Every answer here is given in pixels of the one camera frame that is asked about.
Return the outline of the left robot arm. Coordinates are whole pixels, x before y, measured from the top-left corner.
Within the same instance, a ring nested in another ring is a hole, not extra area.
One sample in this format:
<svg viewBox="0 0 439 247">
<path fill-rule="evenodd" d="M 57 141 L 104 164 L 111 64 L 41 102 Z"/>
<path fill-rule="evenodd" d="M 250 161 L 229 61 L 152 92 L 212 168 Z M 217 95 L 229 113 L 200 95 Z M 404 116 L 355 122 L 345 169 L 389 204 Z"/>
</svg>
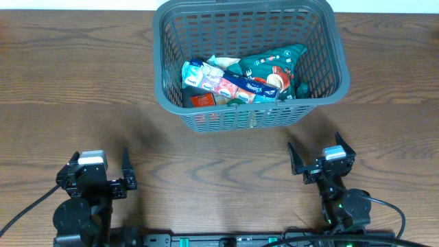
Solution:
<svg viewBox="0 0 439 247">
<path fill-rule="evenodd" d="M 55 210 L 54 246 L 109 246 L 112 202 L 127 198 L 137 189 L 128 149 L 123 149 L 122 178 L 107 179 L 108 163 L 103 150 L 75 152 L 57 173 L 56 184 L 69 199 Z"/>
</svg>

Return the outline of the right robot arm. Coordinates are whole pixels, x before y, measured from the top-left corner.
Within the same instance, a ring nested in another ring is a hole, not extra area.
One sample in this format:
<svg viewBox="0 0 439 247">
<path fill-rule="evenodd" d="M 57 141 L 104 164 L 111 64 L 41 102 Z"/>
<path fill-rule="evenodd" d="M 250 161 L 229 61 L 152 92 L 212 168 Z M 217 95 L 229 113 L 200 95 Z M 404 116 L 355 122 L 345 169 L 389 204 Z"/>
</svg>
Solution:
<svg viewBox="0 0 439 247">
<path fill-rule="evenodd" d="M 364 231 L 370 223 L 371 201 L 361 189 L 347 189 L 342 178 L 353 168 L 356 152 L 335 133 L 336 145 L 325 148 L 313 165 L 305 165 L 292 143 L 288 143 L 292 174 L 301 175 L 306 185 L 316 184 L 322 200 L 322 212 L 330 224 L 330 233 Z"/>
</svg>

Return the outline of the beige paper pouch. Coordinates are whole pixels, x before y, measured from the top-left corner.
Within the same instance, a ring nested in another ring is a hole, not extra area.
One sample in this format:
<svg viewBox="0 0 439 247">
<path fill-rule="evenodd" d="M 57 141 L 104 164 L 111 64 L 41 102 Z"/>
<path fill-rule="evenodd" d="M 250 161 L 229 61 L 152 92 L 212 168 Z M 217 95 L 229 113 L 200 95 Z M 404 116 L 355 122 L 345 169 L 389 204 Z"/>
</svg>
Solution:
<svg viewBox="0 0 439 247">
<path fill-rule="evenodd" d="M 229 66 L 238 63 L 240 60 L 240 58 L 226 58 L 217 56 L 214 58 L 215 64 L 223 70 L 227 70 Z"/>
</svg>

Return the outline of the green coffee bag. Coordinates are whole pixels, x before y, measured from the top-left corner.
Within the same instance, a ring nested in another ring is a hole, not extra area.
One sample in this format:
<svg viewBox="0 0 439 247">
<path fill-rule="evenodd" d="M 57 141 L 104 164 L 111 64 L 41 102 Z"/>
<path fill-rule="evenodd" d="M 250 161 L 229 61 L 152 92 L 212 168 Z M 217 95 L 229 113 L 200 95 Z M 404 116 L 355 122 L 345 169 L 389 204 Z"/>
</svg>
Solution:
<svg viewBox="0 0 439 247">
<path fill-rule="evenodd" d="M 294 67 L 306 51 L 302 44 L 276 48 L 242 58 L 227 66 L 226 70 L 280 89 L 278 98 L 281 100 L 295 99 L 297 81 L 294 79 Z"/>
</svg>

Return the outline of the light blue wipes packet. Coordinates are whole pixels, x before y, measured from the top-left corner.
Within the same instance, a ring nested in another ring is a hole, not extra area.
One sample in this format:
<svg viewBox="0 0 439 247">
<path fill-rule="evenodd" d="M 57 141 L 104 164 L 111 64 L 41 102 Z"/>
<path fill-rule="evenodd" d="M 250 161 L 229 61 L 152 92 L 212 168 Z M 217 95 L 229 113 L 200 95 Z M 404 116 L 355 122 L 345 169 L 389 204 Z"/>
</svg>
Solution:
<svg viewBox="0 0 439 247">
<path fill-rule="evenodd" d="M 182 66 L 182 88 L 188 86 L 200 88 L 203 79 L 207 79 L 210 82 L 215 78 L 221 78 L 223 74 L 224 72 L 221 68 L 193 58 L 190 61 L 186 61 Z"/>
</svg>

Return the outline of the green lid jar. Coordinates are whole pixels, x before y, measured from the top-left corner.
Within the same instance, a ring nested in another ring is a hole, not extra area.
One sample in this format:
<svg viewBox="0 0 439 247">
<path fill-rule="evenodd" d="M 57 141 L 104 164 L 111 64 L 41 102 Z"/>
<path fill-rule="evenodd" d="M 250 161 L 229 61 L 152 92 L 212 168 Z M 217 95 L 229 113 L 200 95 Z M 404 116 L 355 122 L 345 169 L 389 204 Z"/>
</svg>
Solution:
<svg viewBox="0 0 439 247">
<path fill-rule="evenodd" d="M 238 106 L 242 104 L 246 104 L 242 99 L 231 99 L 227 102 L 227 106 Z"/>
</svg>

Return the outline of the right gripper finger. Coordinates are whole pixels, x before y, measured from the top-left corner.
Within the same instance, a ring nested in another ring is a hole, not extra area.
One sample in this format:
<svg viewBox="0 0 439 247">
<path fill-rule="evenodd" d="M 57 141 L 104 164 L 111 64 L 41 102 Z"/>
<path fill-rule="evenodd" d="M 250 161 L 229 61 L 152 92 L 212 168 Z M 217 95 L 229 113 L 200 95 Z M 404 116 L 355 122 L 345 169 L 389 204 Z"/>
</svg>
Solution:
<svg viewBox="0 0 439 247">
<path fill-rule="evenodd" d="M 302 174 L 305 170 L 305 164 L 303 160 L 300 158 L 296 150 L 294 149 L 291 142 L 287 143 L 289 155 L 291 159 L 291 166 L 292 166 L 292 174 L 298 175 Z"/>
<path fill-rule="evenodd" d="M 347 157 L 355 158 L 356 152 L 349 144 L 347 144 L 347 142 L 345 142 L 339 132 L 335 133 L 335 142 L 344 149 Z"/>
</svg>

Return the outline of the orange pasta package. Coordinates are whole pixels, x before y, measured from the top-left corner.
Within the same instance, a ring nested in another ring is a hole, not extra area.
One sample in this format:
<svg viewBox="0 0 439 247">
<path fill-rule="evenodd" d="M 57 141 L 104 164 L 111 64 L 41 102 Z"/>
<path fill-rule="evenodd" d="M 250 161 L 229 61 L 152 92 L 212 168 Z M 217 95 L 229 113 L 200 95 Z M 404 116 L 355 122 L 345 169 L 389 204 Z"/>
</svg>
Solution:
<svg viewBox="0 0 439 247">
<path fill-rule="evenodd" d="M 204 93 L 190 97 L 193 107 L 206 107 L 227 104 L 229 99 L 213 93 Z"/>
</svg>

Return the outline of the tissue pack multipack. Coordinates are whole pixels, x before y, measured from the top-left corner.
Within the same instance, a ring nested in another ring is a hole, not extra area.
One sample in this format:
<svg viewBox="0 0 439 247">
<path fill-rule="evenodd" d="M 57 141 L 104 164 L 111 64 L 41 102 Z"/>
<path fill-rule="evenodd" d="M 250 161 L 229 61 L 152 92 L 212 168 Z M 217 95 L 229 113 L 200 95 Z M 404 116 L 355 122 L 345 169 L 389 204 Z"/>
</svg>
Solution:
<svg viewBox="0 0 439 247">
<path fill-rule="evenodd" d="M 221 78 L 210 82 L 203 79 L 202 86 L 197 89 L 221 95 L 228 99 L 242 99 L 247 104 L 274 102 L 279 94 L 279 89 L 267 84 L 248 79 L 244 76 L 223 70 Z"/>
</svg>

